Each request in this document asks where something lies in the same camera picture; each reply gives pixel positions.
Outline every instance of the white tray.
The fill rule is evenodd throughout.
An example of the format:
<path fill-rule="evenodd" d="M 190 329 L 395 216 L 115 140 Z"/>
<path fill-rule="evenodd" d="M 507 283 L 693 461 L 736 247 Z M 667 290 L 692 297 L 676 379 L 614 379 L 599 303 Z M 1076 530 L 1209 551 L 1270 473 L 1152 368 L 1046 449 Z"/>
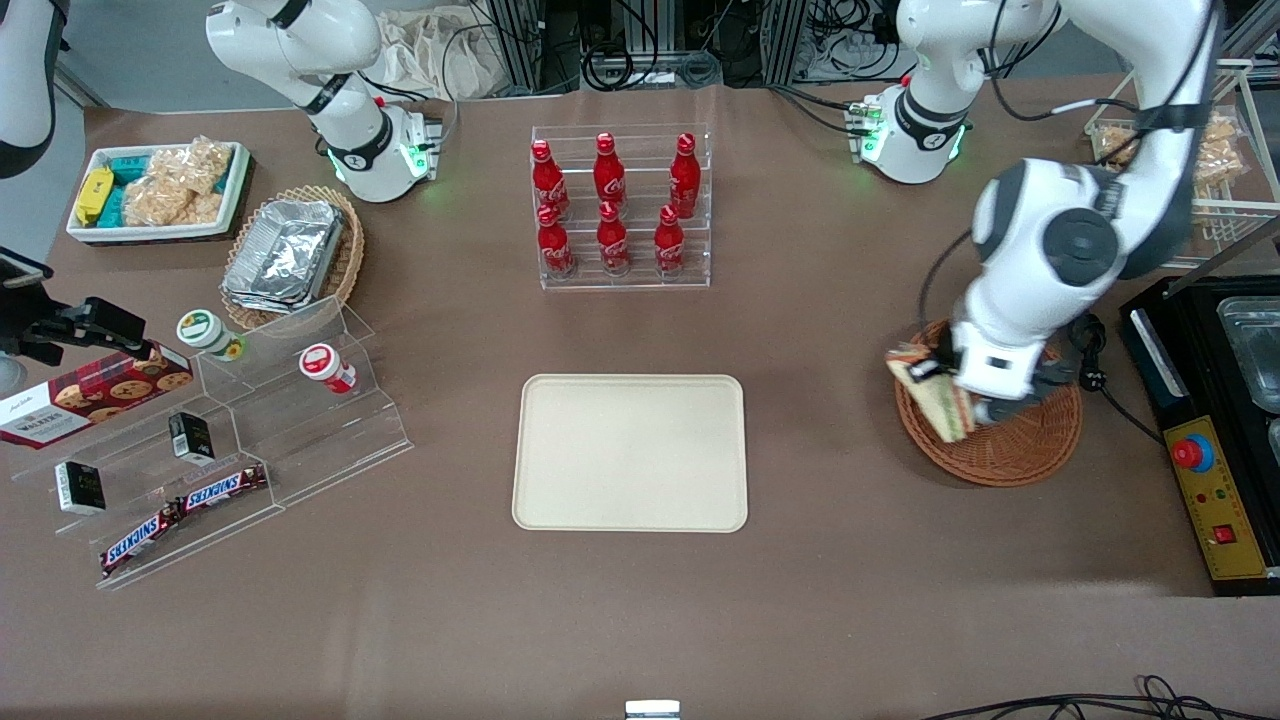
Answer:
<path fill-rule="evenodd" d="M 76 206 L 72 205 L 67 217 L 67 234 L 83 242 L 84 245 L 152 245 L 164 242 L 182 242 L 193 238 L 223 234 L 232 227 L 236 218 L 236 206 L 239 202 L 241 188 L 244 186 L 244 176 L 248 173 L 248 149 L 239 142 L 227 142 L 233 154 L 230 170 L 227 173 L 227 187 L 223 192 L 223 206 L 218 209 L 218 219 L 211 223 L 198 225 L 163 225 L 163 227 L 124 227 L 124 228 L 87 228 L 76 217 Z M 81 187 L 88 179 L 88 174 L 106 165 L 115 158 L 129 158 L 133 155 L 151 155 L 156 150 L 170 147 L 186 147 L 187 143 L 178 145 L 136 145 L 133 147 L 101 147 L 95 150 L 84 168 L 81 182 L 73 191 L 79 196 Z"/>
<path fill-rule="evenodd" d="M 746 523 L 728 375 L 534 375 L 511 515 L 526 530 L 732 533 Z"/>

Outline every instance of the coca-cola bottle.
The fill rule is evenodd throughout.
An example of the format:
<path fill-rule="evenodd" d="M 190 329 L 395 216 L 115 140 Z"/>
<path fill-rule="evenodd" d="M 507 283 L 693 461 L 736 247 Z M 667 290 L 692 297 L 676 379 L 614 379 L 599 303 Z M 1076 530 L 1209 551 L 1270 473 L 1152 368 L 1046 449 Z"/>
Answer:
<path fill-rule="evenodd" d="M 671 163 L 671 204 L 684 219 L 694 217 L 698 190 L 703 182 L 703 168 L 694 158 L 694 135 L 680 133 L 676 138 L 676 159 Z"/>
<path fill-rule="evenodd" d="M 613 202 L 618 206 L 618 214 L 625 214 L 627 209 L 627 178 L 622 160 L 613 152 L 613 135 L 602 132 L 595 136 L 595 167 L 591 169 L 595 177 L 595 195 L 602 202 Z"/>
<path fill-rule="evenodd" d="M 685 269 L 685 231 L 680 228 L 678 215 L 671 205 L 663 205 L 658 217 L 658 229 L 653 233 L 658 274 L 671 279 Z"/>
<path fill-rule="evenodd" d="M 604 263 L 605 274 L 620 278 L 631 270 L 627 228 L 618 222 L 618 206 L 613 202 L 600 202 L 600 225 L 595 229 L 595 240 L 600 242 L 600 261 Z"/>
<path fill-rule="evenodd" d="M 531 147 L 534 156 L 534 190 L 539 205 L 552 205 L 563 217 L 568 213 L 568 191 L 564 190 L 564 173 L 552 158 L 552 146 L 545 140 L 535 140 Z"/>
<path fill-rule="evenodd" d="M 543 265 L 553 279 L 573 277 L 577 263 L 568 247 L 568 233 L 559 225 L 559 211 L 547 204 L 538 209 L 538 247 L 543 251 Z"/>

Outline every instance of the cookie box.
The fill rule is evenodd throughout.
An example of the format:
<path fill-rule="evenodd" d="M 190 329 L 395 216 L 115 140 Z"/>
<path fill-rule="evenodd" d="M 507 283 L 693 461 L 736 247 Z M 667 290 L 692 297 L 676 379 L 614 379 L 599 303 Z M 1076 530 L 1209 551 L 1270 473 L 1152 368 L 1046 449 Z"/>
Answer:
<path fill-rule="evenodd" d="M 41 448 L 189 383 L 191 363 L 155 341 L 138 360 L 113 352 L 0 404 L 0 439 Z"/>

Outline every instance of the acrylic display stand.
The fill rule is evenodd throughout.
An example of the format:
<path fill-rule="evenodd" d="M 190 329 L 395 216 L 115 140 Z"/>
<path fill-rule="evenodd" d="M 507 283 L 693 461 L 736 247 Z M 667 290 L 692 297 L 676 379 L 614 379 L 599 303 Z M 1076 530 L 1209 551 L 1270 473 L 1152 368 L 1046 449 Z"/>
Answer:
<path fill-rule="evenodd" d="M 165 502 L 256 462 L 266 466 L 266 487 L 183 519 L 99 583 L 120 588 L 413 447 L 374 375 L 372 336 L 346 305 L 323 300 L 246 333 L 246 354 L 234 363 L 196 355 L 200 383 L 44 450 L 3 446 L 13 479 L 47 495 L 51 529 L 87 542 L 86 578 L 100 578 L 99 555 Z M 298 355 L 316 342 L 332 345 L 356 369 L 355 389 L 335 395 L 298 372 Z M 169 416 L 178 411 L 209 423 L 214 464 L 197 468 L 174 456 Z M 54 468 L 64 460 L 97 468 L 105 511 L 59 510 Z"/>
<path fill-rule="evenodd" d="M 595 136 L 613 133 L 616 152 L 627 174 L 627 208 L 622 224 L 627 228 L 627 250 L 631 272 L 620 278 L 609 277 L 600 261 L 595 240 L 600 202 L 595 195 L 591 167 L 595 164 Z M 698 138 L 694 156 L 701 165 L 701 187 L 694 217 L 680 220 L 685 231 L 685 268 L 680 275 L 663 279 L 658 275 L 654 231 L 658 211 L 671 200 L 671 163 L 676 158 L 676 137 L 691 132 Z M 712 283 L 712 136 L 705 123 L 639 124 L 639 126 L 564 126 L 535 127 L 534 140 L 550 143 L 552 156 L 564 172 L 570 211 L 561 218 L 568 233 L 570 249 L 577 260 L 577 273 L 567 279 L 548 275 L 541 254 L 538 270 L 543 290 L 660 290 L 708 287 Z M 532 192 L 534 252 L 538 252 L 538 193 Z"/>

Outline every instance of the table surface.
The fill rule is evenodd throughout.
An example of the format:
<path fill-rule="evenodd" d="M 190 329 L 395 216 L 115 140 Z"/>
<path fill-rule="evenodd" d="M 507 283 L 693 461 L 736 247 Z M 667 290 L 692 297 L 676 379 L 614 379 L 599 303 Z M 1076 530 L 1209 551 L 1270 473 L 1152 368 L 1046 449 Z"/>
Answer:
<path fill-rule="evenodd" d="M 1010 81 L 1024 108 L 1115 77 Z M 828 88 L 860 97 L 870 86 Z M 1280 712 L 1276 600 L 1216 600 L 1162 452 L 1085 397 L 1056 477 L 968 486 L 902 430 L 882 355 L 920 278 L 1023 156 L 1084 159 L 1084 114 L 1016 123 L 979 99 L 933 183 L 854 167 L 765 91 L 579 92 L 467 104 L 440 179 L 358 204 L 352 306 L 380 333 L 412 452 L 122 592 L 4 483 L 6 717 L 888 717 L 1060 692 L 1183 693 Z M 544 293 L 530 126 L 712 123 L 709 290 Z M 86 114 L 87 147 L 238 140 L 256 205 L 335 184 L 298 111 Z M 101 295 L 172 341 L 219 307 L 225 242 L 88 249 L 60 236 L 55 297 Z M 946 313 L 975 275 L 938 275 Z M 1143 283 L 1117 286 L 1115 307 Z M 68 354 L 68 363 L 92 356 Z M 1114 342 L 1123 402 L 1149 418 Z M 727 373 L 746 398 L 750 519 L 719 534 L 526 532 L 511 519 L 517 409 L 538 373 Z"/>

